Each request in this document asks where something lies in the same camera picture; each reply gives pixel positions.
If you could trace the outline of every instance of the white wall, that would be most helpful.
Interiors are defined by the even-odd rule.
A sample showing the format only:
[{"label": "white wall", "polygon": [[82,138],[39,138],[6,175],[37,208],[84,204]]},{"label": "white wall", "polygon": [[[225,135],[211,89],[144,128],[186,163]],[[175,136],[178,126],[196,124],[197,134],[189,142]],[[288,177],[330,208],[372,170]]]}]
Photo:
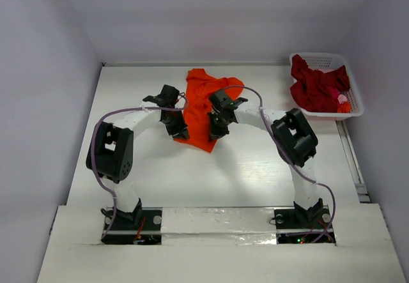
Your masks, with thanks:
[{"label": "white wall", "polygon": [[36,282],[100,63],[68,0],[0,2],[0,281]]},{"label": "white wall", "polygon": [[365,113],[348,129],[374,202],[380,203],[409,277],[409,0],[368,0],[341,53],[352,64]]},{"label": "white wall", "polygon": [[365,0],[71,0],[102,61],[280,61],[333,51]]}]

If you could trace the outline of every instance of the pink cloth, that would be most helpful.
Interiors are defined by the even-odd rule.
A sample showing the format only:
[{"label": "pink cloth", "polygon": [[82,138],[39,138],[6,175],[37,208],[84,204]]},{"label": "pink cloth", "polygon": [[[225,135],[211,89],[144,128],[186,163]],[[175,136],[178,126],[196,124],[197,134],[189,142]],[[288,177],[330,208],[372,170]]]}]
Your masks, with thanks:
[{"label": "pink cloth", "polygon": [[348,99],[344,96],[344,95],[339,95],[338,96],[338,102],[339,102],[339,104],[343,104],[343,103],[345,103],[345,102],[347,102],[348,101]]}]

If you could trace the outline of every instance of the white table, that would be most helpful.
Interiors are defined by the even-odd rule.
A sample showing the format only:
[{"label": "white table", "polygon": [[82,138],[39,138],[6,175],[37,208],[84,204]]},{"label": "white table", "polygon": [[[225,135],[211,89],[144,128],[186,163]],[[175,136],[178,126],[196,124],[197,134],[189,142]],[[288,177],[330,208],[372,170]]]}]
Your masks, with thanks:
[{"label": "white table", "polygon": [[[146,95],[158,94],[163,84],[184,91],[191,68],[102,69],[68,203],[58,211],[39,282],[404,282],[379,207],[359,203],[334,121],[310,123],[319,140],[317,180],[328,184],[336,196],[338,247],[241,246],[226,240],[176,241],[149,247],[100,245],[103,218],[99,208],[111,206],[112,201],[85,167],[95,123],[106,112],[138,106]],[[288,66],[205,68],[214,77],[243,80],[262,94],[267,108],[286,111],[295,106],[289,95],[292,80]],[[257,100],[250,91],[242,96]],[[128,178],[137,180],[143,205],[291,206],[289,168],[266,132],[234,124],[229,129],[231,133],[212,153],[174,142],[162,124],[142,133],[135,140],[134,166]],[[320,194],[331,208],[328,193],[323,189]],[[174,222],[189,223],[189,218]],[[269,228],[261,225],[262,231]]]}]

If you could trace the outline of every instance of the black mount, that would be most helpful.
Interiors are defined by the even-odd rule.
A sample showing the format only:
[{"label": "black mount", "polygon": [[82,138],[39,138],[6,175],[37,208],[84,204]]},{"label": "black mount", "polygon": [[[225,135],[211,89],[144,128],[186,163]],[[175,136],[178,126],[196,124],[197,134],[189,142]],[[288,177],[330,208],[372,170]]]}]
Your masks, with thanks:
[{"label": "black mount", "polygon": [[[112,218],[112,210],[101,209],[101,212],[105,217]],[[162,210],[144,210],[139,199],[132,213],[116,211],[112,227],[101,241],[108,245],[156,245],[161,241],[161,222]],[[104,230],[107,228],[108,223],[105,222]]]},{"label": "black mount", "polygon": [[303,167],[308,158],[315,156],[318,139],[299,109],[286,112],[285,117],[273,122],[271,129],[293,164]]},{"label": "black mount", "polygon": [[[134,161],[134,133],[128,128],[115,128],[112,123],[103,122],[95,137],[95,164],[100,177],[106,176],[115,184],[125,179]],[[115,144],[115,150],[105,147]],[[86,166],[91,166],[91,146],[89,146]]]},{"label": "black mount", "polygon": [[210,119],[210,140],[222,138],[229,133],[228,125],[232,122],[237,123],[235,109],[240,104],[246,102],[245,98],[232,100],[227,93],[220,89],[209,97],[213,110],[208,113]]},{"label": "black mount", "polygon": [[[174,109],[174,106],[178,102],[179,94],[179,91],[175,87],[164,85],[159,95],[147,96],[143,99],[143,101],[155,103],[159,107]],[[183,118],[181,111],[162,111],[160,115],[160,122],[165,124],[167,133],[173,138],[183,140],[189,138],[187,124],[185,123],[185,119]]]},{"label": "black mount", "polygon": [[320,221],[325,223],[323,215],[329,218],[330,211],[328,208],[323,207],[321,198],[308,210],[303,209],[296,203],[294,203],[294,208],[274,210],[277,230],[319,229],[322,227]]}]

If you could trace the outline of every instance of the laundry basket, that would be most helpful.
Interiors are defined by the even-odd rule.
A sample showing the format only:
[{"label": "laundry basket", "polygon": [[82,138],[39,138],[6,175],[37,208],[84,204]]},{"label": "laundry basket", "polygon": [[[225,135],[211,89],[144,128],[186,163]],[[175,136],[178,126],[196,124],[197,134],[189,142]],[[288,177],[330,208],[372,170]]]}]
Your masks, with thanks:
[{"label": "laundry basket", "polygon": [[346,62],[346,60],[339,54],[331,54],[331,53],[311,53],[311,52],[303,52],[303,53],[293,53],[289,57],[289,62],[291,66],[293,66],[293,56],[294,55],[301,56],[308,64],[311,69],[331,69],[336,70],[341,66],[345,66],[346,73],[350,78],[351,88],[347,92],[342,93],[345,95],[351,104],[352,110],[349,113],[340,113],[340,112],[309,112],[305,109],[301,108],[301,111],[307,116],[316,116],[319,118],[326,118],[336,121],[341,121],[349,117],[356,117],[360,116],[364,113],[364,106],[362,105],[362,100],[360,98],[357,85],[355,83],[355,78],[352,74],[351,68]]}]

